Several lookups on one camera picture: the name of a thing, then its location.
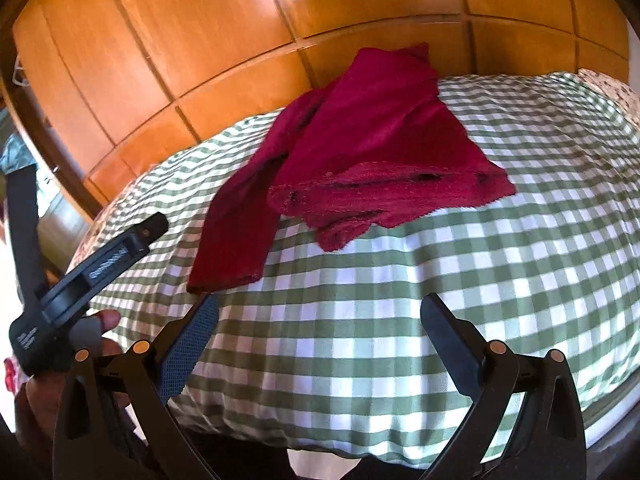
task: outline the blue grip pad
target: blue grip pad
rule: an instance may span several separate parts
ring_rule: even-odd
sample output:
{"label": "blue grip pad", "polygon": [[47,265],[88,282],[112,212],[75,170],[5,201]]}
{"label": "blue grip pad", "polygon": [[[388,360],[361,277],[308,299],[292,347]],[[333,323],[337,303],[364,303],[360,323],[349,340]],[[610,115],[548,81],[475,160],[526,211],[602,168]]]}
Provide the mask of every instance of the blue grip pad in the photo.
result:
{"label": "blue grip pad", "polygon": [[184,327],[162,362],[156,389],[163,404],[182,392],[217,325],[218,302],[210,294]]}

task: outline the white wall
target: white wall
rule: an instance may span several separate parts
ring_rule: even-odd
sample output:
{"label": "white wall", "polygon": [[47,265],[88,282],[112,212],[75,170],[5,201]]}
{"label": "white wall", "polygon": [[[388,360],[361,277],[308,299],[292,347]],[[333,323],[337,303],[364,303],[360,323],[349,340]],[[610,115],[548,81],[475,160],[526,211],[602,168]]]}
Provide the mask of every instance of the white wall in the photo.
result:
{"label": "white wall", "polygon": [[[15,267],[10,249],[0,242],[0,364],[12,354],[9,325],[22,313],[15,286]],[[0,367],[0,413],[9,429],[15,431],[14,396],[4,387],[4,365]]]}
{"label": "white wall", "polygon": [[629,28],[629,86],[640,93],[640,40],[628,24]]}

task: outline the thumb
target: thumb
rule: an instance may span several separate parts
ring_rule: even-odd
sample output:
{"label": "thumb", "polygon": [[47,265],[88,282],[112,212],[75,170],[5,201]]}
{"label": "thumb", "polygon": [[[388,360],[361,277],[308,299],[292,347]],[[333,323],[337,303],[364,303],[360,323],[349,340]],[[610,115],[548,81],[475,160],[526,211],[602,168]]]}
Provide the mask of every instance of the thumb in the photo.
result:
{"label": "thumb", "polygon": [[94,316],[100,319],[103,334],[116,328],[122,317],[117,310],[101,310],[96,312]]}

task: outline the bed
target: bed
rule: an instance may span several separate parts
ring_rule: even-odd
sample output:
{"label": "bed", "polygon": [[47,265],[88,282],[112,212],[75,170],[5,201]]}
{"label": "bed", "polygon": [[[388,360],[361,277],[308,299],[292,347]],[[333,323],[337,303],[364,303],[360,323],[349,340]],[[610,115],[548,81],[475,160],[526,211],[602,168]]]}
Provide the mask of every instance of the bed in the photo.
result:
{"label": "bed", "polygon": [[[429,292],[488,340],[526,354],[561,349],[583,408],[635,370],[638,131],[569,73],[446,78],[440,97],[518,193],[372,227],[333,253],[301,221],[282,219],[263,279],[218,296],[215,336],[170,401],[182,424],[428,466],[470,405],[422,332],[419,305]],[[186,277],[210,199],[277,114],[171,156],[96,222],[78,258],[156,210],[170,222],[152,254],[92,302],[123,314],[123,346],[155,336],[193,304]],[[491,456],[506,443],[519,400]]]}
{"label": "bed", "polygon": [[[589,444],[624,415],[616,406],[635,405],[639,134],[575,75],[628,80],[614,0],[162,1],[29,0],[13,28],[50,134],[104,206],[76,260],[155,211],[169,218],[152,253],[92,302],[121,311],[123,346],[186,312],[210,199],[280,108],[363,46],[427,41],[440,98],[518,190],[374,226],[335,253],[283,218],[263,279],[219,295],[218,329],[170,401],[182,424],[426,468],[469,406],[422,332],[428,292],[516,352],[561,349]],[[211,18],[225,13],[236,20]]]}

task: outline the fabric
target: fabric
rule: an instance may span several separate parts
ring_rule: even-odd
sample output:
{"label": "fabric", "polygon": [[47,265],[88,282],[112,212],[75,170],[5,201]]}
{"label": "fabric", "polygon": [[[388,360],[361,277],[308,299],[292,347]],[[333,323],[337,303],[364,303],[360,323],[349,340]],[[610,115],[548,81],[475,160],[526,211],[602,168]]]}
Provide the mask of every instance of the fabric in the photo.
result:
{"label": "fabric", "polygon": [[9,393],[16,395],[28,380],[15,356],[4,359],[4,386]]}
{"label": "fabric", "polygon": [[186,434],[191,445],[220,480],[255,480],[265,478],[266,472],[268,478],[300,480],[285,449],[210,433],[187,430]]}
{"label": "fabric", "polygon": [[[428,292],[515,352],[560,349],[583,408],[638,367],[636,129],[568,73],[438,86],[518,193],[395,229],[373,226],[333,253],[303,222],[281,220],[263,278],[218,294],[215,336],[169,402],[181,424],[427,467],[470,405],[420,325]],[[115,336],[125,348],[193,304],[186,279],[209,202],[276,117],[240,121],[172,156],[116,200],[96,247],[155,211],[169,219],[151,254],[92,301],[122,314]],[[489,455],[506,443],[519,400]]]}
{"label": "fabric", "polygon": [[363,48],[327,88],[288,105],[213,198],[188,291],[259,280],[280,214],[302,218],[335,251],[372,224],[393,228],[515,193],[438,99],[428,53],[427,44]]}
{"label": "fabric", "polygon": [[19,134],[11,134],[6,140],[0,155],[0,171],[4,174],[26,168],[31,164],[36,164],[36,160],[31,155],[27,145]]}
{"label": "fabric", "polygon": [[594,72],[587,68],[578,70],[578,77],[585,85],[615,102],[622,110],[626,120],[640,130],[640,96],[634,92],[631,86],[610,75]]}

